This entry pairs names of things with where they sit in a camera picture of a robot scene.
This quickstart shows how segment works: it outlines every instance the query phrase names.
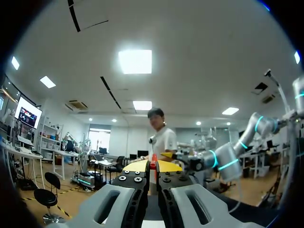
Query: shelf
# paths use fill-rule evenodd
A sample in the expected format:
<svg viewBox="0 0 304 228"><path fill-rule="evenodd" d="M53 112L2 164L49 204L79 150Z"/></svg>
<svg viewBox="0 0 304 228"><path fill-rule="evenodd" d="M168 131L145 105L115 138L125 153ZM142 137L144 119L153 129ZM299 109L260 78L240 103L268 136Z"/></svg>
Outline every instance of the shelf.
<svg viewBox="0 0 304 228"><path fill-rule="evenodd" d="M49 162L52 162L52 161L53 161L53 159L47 159L47 158L43 158L42 160L43 160L43 161L49 161Z"/></svg>
<svg viewBox="0 0 304 228"><path fill-rule="evenodd" d="M47 138L47 137L45 137L45 136L41 136L41 135L39 135L39 137L41 137L41 138L43 138L43 139L47 139L47 140L53 141L53 142L60 143L60 141L58 141L58 140L55 140L55 139L49 139L49 138Z"/></svg>
<svg viewBox="0 0 304 228"><path fill-rule="evenodd" d="M51 126L48 126L48 125L44 125L45 127L48 127L48 128L50 128L50 129L53 129L53 130L56 130L56 131L58 131L58 129L57 128L55 128L55 127L51 127Z"/></svg>
<svg viewBox="0 0 304 228"><path fill-rule="evenodd" d="M46 150L46 151L53 151L53 149L49 149L49 148L44 148L44 147L41 147L42 150Z"/></svg>

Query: black hair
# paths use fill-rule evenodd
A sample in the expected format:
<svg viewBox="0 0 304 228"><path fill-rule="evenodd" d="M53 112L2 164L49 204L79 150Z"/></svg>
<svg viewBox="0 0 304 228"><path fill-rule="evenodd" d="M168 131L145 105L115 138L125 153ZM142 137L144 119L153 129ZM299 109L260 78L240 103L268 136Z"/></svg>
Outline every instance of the black hair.
<svg viewBox="0 0 304 228"><path fill-rule="evenodd" d="M161 117L163 117L164 113L160 108L152 108L148 111L148 118L150 119L153 115L160 115Z"/></svg>

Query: white t-shirt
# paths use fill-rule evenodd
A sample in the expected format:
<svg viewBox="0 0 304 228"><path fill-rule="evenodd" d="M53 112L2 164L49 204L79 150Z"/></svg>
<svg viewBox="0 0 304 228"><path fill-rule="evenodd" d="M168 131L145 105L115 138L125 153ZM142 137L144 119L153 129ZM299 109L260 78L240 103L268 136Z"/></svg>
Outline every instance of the white t-shirt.
<svg viewBox="0 0 304 228"><path fill-rule="evenodd" d="M165 158L161 156L166 150L177 150L176 134L168 127L163 127L154 135L156 143L151 146L149 152L149 160L152 160L153 153L156 154L157 159Z"/></svg>

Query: office chair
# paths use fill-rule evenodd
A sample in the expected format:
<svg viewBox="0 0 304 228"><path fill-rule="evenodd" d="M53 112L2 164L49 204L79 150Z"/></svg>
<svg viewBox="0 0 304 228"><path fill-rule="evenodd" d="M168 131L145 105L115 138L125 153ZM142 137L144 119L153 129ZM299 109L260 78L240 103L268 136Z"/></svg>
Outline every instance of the office chair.
<svg viewBox="0 0 304 228"><path fill-rule="evenodd" d="M108 167L106 170L110 173L110 183L111 183L111 173L116 172L116 176L118 172L122 172L124 169L123 166L124 156L119 156L116 160L117 164L114 166Z"/></svg>
<svg viewBox="0 0 304 228"><path fill-rule="evenodd" d="M48 213L43 216L44 224L48 225L50 223L65 223L65 219L59 215L52 214L50 212L50 208L57 204L58 193L57 189L60 189L60 180L59 178L50 173L46 172L44 174L45 179L47 182L51 184L51 191L46 189L36 189L34 191L35 199L42 205L47 207ZM52 186L56 188L56 195L52 192Z"/></svg>

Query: red object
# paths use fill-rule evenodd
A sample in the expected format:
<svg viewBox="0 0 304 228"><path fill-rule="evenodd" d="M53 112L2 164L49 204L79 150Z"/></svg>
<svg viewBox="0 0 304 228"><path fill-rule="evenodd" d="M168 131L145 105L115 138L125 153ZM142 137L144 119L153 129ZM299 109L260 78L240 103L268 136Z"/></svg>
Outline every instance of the red object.
<svg viewBox="0 0 304 228"><path fill-rule="evenodd" d="M156 154L154 153L152 155L152 161L150 162L150 170L155 170L155 180L157 179L156 162L157 162L157 157Z"/></svg>

